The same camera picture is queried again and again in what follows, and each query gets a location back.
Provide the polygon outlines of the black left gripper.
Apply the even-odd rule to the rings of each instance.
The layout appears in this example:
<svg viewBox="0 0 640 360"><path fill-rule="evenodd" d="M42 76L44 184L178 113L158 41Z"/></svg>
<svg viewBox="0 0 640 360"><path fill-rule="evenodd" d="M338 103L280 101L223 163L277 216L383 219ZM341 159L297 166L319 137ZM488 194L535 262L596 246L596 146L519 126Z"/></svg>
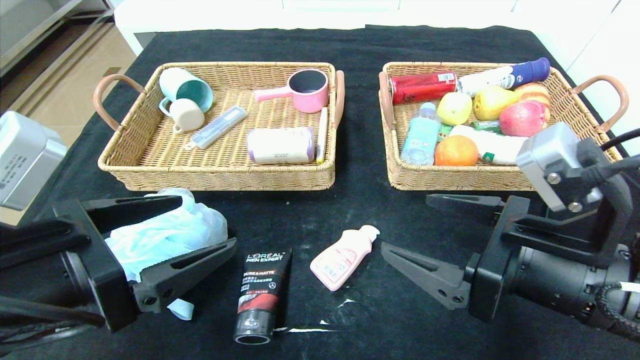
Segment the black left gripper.
<svg viewBox="0 0 640 360"><path fill-rule="evenodd" d="M2 332L53 325L115 332L133 323L138 310L162 312L230 260L237 238L144 268L133 296L103 235L181 205L179 195L72 200L57 205L50 218L18 227L2 223Z"/></svg>

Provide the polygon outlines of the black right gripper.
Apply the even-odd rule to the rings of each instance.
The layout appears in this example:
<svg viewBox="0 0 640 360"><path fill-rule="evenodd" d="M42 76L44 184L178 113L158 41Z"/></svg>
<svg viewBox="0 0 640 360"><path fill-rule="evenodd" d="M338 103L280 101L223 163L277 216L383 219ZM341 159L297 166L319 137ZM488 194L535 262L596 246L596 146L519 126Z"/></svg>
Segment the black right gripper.
<svg viewBox="0 0 640 360"><path fill-rule="evenodd" d="M494 224L482 254L464 268L383 242L382 257L448 310L491 322L503 296L514 294L588 323L596 319L601 283L601 221L597 213L558 219L531 213L531 201L510 196L434 193L428 207L453 219Z"/></svg>

